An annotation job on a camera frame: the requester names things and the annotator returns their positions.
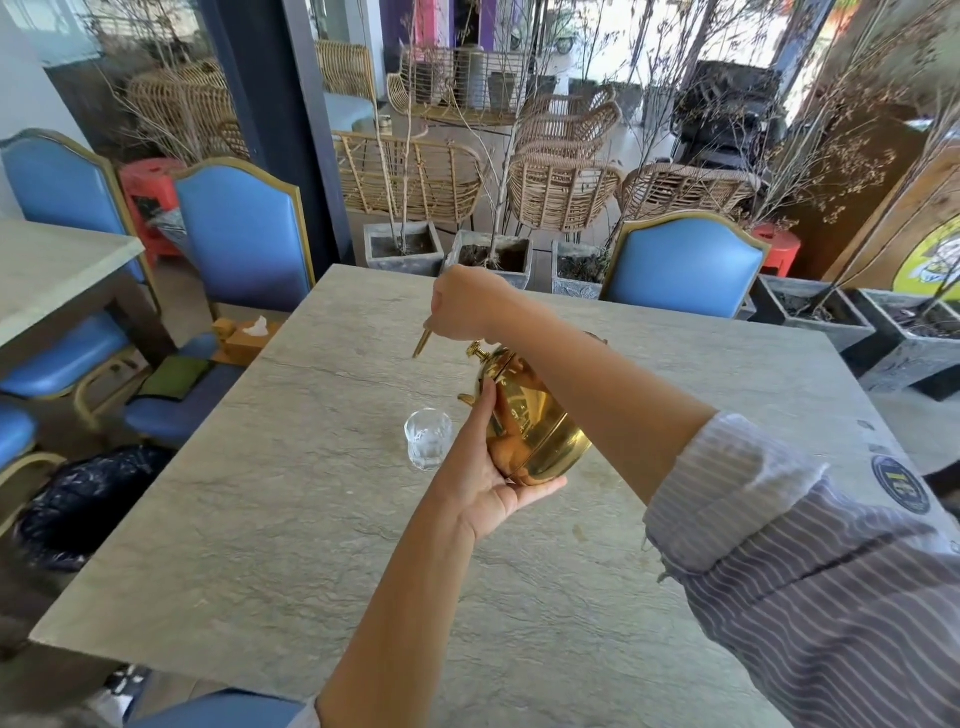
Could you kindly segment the person's left hand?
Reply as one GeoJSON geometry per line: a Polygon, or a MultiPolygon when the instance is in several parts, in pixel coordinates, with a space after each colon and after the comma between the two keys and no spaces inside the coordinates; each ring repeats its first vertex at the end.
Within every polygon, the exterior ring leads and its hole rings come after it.
{"type": "Polygon", "coordinates": [[[476,540],[483,540],[519,510],[568,484],[565,475],[534,486],[505,478],[474,434],[474,405],[429,488],[476,540]]]}

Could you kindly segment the person's right hand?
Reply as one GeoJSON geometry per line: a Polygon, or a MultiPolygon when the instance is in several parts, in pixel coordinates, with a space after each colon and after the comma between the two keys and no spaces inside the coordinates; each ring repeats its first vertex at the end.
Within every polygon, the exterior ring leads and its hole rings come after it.
{"type": "Polygon", "coordinates": [[[426,333],[452,341],[501,343],[522,293],[484,268],[454,265],[434,281],[426,333]]]}

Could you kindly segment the golden metal teapot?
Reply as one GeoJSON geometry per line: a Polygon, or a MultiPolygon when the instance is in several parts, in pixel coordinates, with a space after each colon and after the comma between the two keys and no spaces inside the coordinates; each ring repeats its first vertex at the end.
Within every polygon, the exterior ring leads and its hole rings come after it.
{"type": "Polygon", "coordinates": [[[475,407],[484,383],[493,383],[496,403],[486,427],[486,448],[505,480],[523,487],[557,480],[592,447],[540,375],[510,347],[485,350],[474,341],[465,354],[477,358],[481,367],[475,394],[459,394],[458,400],[475,407]]]}

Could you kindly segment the person's right forearm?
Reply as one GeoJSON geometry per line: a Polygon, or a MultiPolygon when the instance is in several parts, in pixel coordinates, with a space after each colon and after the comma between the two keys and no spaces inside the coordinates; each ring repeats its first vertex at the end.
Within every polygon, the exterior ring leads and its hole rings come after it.
{"type": "Polygon", "coordinates": [[[519,354],[642,503],[718,409],[642,368],[550,308],[514,293],[483,332],[519,354]]]}

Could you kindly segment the person's left forearm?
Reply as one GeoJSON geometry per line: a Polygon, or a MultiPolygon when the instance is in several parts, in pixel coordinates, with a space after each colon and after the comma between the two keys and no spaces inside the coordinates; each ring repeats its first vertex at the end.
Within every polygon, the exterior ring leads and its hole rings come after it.
{"type": "Polygon", "coordinates": [[[426,728],[476,544],[461,502],[416,508],[316,700],[321,728],[426,728]]]}

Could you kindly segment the small clear drinking glass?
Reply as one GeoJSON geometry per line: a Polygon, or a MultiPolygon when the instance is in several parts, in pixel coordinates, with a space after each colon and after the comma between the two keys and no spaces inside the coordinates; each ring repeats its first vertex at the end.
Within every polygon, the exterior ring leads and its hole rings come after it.
{"type": "Polygon", "coordinates": [[[454,440],[450,416],[437,408],[420,409],[404,424],[407,455],[411,465],[424,472],[438,469],[454,440]]]}

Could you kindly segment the grey concrete planter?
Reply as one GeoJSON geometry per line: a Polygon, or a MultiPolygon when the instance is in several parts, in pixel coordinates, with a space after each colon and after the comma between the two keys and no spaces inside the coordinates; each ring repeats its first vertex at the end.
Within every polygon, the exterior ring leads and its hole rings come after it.
{"type": "Polygon", "coordinates": [[[447,257],[433,222],[365,224],[363,240],[372,270],[437,278],[447,257]]]}
{"type": "Polygon", "coordinates": [[[454,236],[440,272],[454,265],[484,268],[517,290],[526,290],[533,272],[534,246],[530,239],[461,229],[454,236]]]}
{"type": "Polygon", "coordinates": [[[612,249],[556,240],[551,244],[550,292],[599,300],[612,259],[612,249]]]}
{"type": "Polygon", "coordinates": [[[861,387],[893,394],[960,366],[960,304],[938,301],[923,316],[925,296],[855,289],[850,301],[873,327],[842,353],[861,387]]]}
{"type": "Polygon", "coordinates": [[[759,274],[750,289],[754,323],[824,334],[838,353],[876,332],[842,290],[834,290],[815,312],[805,313],[814,299],[830,288],[823,281],[759,274]]]}

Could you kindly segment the group of wicker chairs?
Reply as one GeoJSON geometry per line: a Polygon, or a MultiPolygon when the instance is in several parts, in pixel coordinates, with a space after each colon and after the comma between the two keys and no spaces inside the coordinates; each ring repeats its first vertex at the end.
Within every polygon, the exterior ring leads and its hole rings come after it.
{"type": "MultiPolygon", "coordinates": [[[[369,91],[369,55],[363,46],[320,41],[318,57],[333,72],[326,94],[346,209],[388,216],[369,91]]],[[[194,161],[230,153],[251,159],[234,102],[219,63],[204,60],[134,77],[126,102],[143,132],[168,157],[194,161]]],[[[619,107],[602,103],[579,116],[542,114],[513,159],[510,210],[532,229],[580,234],[612,199],[630,220],[672,212],[703,211],[725,216],[760,187],[756,175],[672,163],[649,163],[625,174],[594,155],[613,127],[619,107]]],[[[462,226],[472,222],[490,172],[486,156],[453,141],[412,136],[407,163],[407,221],[462,226]]],[[[396,222],[401,222],[403,161],[395,172],[396,222]]]]}

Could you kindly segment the bare dried tree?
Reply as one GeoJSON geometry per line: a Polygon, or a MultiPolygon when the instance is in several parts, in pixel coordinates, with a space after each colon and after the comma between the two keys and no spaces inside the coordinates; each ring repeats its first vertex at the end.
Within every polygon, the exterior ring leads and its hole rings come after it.
{"type": "Polygon", "coordinates": [[[379,95],[378,95],[378,85],[376,77],[376,69],[374,63],[374,50],[371,45],[373,36],[369,31],[369,23],[366,15],[367,0],[354,0],[356,4],[356,10],[359,18],[359,28],[361,35],[366,46],[366,52],[369,56],[369,91],[370,98],[373,103],[373,118],[374,118],[374,136],[376,140],[376,147],[379,154],[379,160],[381,165],[381,172],[383,177],[383,187],[386,197],[386,203],[388,208],[388,218],[389,218],[389,228],[390,228],[390,237],[392,243],[397,250],[397,256],[402,259],[406,259],[410,256],[410,245],[408,241],[408,235],[406,234],[407,227],[407,185],[409,182],[409,172],[408,172],[408,161],[409,161],[409,151],[410,151],[410,140],[406,141],[406,146],[404,154],[402,156],[398,155],[400,151],[400,143],[396,140],[393,134],[392,124],[383,124],[381,123],[381,118],[379,114],[380,105],[379,105],[379,95]],[[400,222],[397,222],[398,219],[398,204],[396,201],[396,172],[399,171],[399,162],[403,162],[403,171],[401,174],[401,179],[403,183],[402,189],[402,204],[401,204],[401,213],[400,213],[400,222]]]}
{"type": "Polygon", "coordinates": [[[788,226],[817,213],[833,227],[866,192],[883,198],[841,269],[799,310],[815,316],[878,234],[893,207],[949,146],[960,126],[960,59],[947,67],[946,42],[960,42],[960,0],[864,1],[853,39],[829,50],[786,139],[774,149],[752,223],[788,226]]]}
{"type": "Polygon", "coordinates": [[[450,106],[454,123],[470,132],[489,162],[484,197],[489,234],[521,237],[509,230],[514,158],[524,146],[532,118],[550,111],[547,98],[570,69],[580,32],[579,0],[457,0],[466,15],[456,45],[450,106]]]}

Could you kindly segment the wooden tissue box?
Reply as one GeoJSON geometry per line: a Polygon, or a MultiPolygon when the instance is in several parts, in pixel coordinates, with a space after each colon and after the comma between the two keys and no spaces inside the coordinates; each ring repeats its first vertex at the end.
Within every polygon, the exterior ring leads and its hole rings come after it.
{"type": "Polygon", "coordinates": [[[212,323],[216,348],[209,360],[223,365],[249,367],[282,328],[281,321],[259,316],[255,321],[219,318],[212,323]]]}

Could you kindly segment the dark window pillar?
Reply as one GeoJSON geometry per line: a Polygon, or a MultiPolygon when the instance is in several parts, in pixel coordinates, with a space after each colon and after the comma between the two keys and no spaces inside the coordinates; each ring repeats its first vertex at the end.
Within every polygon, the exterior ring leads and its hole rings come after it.
{"type": "Polygon", "coordinates": [[[251,161],[301,194],[315,274],[355,265],[306,0],[196,0],[251,161]]]}

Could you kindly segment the stack of black chairs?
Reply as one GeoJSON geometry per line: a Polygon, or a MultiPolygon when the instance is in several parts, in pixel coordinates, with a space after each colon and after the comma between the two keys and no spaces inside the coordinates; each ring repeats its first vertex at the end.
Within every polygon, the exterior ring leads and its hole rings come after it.
{"type": "Polygon", "coordinates": [[[677,164],[751,172],[786,140],[783,73],[727,61],[698,61],[673,106],[677,164]]]}

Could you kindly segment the striped shirt sleeve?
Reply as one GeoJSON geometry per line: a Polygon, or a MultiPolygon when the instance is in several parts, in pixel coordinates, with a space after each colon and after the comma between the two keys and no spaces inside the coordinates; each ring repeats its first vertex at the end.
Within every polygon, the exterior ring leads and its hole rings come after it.
{"type": "Polygon", "coordinates": [[[960,728],[960,541],[714,416],[644,516],[711,641],[794,728],[960,728]]]}

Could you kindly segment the wooden board with yellow logo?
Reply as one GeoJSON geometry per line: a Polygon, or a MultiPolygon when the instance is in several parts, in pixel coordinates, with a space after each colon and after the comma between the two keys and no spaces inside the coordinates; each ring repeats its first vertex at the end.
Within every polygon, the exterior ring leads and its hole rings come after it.
{"type": "Polygon", "coordinates": [[[904,173],[822,274],[844,287],[933,296],[960,276],[960,122],[904,173]]]}

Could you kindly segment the blue padded gold-frame chair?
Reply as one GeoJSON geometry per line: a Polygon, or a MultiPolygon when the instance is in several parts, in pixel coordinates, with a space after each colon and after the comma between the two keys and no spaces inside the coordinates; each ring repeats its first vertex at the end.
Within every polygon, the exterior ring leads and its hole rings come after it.
{"type": "MultiPolygon", "coordinates": [[[[210,359],[219,318],[256,321],[293,313],[317,284],[300,189],[237,158],[210,158],[171,174],[186,235],[182,254],[198,273],[209,333],[175,356],[210,359]]],[[[127,401],[126,427],[145,442],[181,447],[248,367],[215,363],[182,402],[127,401]]]]}
{"type": "MultiPolygon", "coordinates": [[[[28,128],[0,141],[0,162],[26,221],[136,236],[114,165],[81,143],[28,128]]],[[[0,382],[0,393],[26,400],[78,394],[101,366],[121,362],[133,349],[112,316],[100,312],[12,371],[0,382]]]]}
{"type": "Polygon", "coordinates": [[[128,722],[125,728],[288,728],[306,705],[226,689],[128,722]]]}
{"type": "Polygon", "coordinates": [[[0,536],[66,463],[40,446],[39,424],[28,411],[0,402],[0,536]]]}
{"type": "Polygon", "coordinates": [[[619,226],[599,299],[733,320],[771,246],[718,214],[685,210],[619,226]]]}

